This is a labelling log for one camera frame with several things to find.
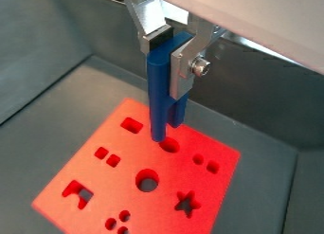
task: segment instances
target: square hole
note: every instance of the square hole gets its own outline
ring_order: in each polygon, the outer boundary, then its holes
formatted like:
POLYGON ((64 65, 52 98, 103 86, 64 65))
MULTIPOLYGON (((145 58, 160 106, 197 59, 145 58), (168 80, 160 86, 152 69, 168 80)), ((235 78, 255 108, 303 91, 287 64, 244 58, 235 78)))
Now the square hole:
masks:
POLYGON ((133 134, 137 134, 143 128, 143 124, 131 117, 125 118, 120 126, 133 134))
POLYGON ((115 154, 112 154, 107 159, 107 164, 111 165, 113 168, 116 167, 119 162, 120 162, 120 157, 115 154))
POLYGON ((109 152, 109 151, 108 151, 105 148, 100 147, 100 148, 96 150, 96 152, 95 152, 95 156, 96 156, 100 160, 103 160, 103 159, 105 158, 108 152, 109 152))

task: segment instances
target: circular hole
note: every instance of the circular hole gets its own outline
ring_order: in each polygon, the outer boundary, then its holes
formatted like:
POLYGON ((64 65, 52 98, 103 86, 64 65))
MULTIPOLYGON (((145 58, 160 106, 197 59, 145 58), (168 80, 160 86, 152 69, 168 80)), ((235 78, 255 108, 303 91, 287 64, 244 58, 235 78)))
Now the circular hole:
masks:
POLYGON ((131 218, 131 213, 128 210, 123 210, 119 214, 119 220, 124 223, 127 221, 129 221, 131 218))
POLYGON ((204 156, 201 154, 196 154, 192 160, 196 165, 201 165, 204 163, 204 156))
POLYGON ((157 188, 159 176, 153 170, 141 170, 137 173, 136 183, 141 192, 151 192, 157 188))
POLYGON ((115 229, 115 227, 116 227, 116 219, 115 218, 109 218, 107 220, 105 227, 107 227, 108 230, 115 229))
POLYGON ((175 139, 171 137, 167 137, 164 141, 160 143, 160 147, 168 152, 168 153, 176 153, 180 150, 179 143, 175 139))
POLYGON ((121 226, 117 229, 117 234, 129 234, 128 228, 125 226, 121 226))

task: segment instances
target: bolt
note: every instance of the bolt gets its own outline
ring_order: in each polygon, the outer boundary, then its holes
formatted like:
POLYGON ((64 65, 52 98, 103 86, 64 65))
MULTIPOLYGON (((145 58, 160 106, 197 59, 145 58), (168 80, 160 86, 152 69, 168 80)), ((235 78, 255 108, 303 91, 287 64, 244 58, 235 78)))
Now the bolt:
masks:
POLYGON ((201 56, 197 56, 191 64, 191 72, 197 77, 203 77, 208 74, 209 69, 211 69, 211 62, 207 61, 201 56))

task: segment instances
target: metal bracket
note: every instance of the metal bracket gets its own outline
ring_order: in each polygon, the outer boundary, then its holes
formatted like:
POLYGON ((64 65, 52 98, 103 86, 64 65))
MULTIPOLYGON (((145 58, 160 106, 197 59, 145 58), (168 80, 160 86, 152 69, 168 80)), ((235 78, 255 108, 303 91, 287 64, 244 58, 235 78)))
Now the metal bracket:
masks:
POLYGON ((173 36, 167 24, 160 0, 124 0, 137 26, 140 51, 148 52, 173 36))
POLYGON ((172 53, 169 96, 179 99, 192 88, 195 75, 207 74, 211 63, 204 59, 207 47, 219 39, 225 29, 203 18, 188 15, 188 32, 195 37, 172 53))

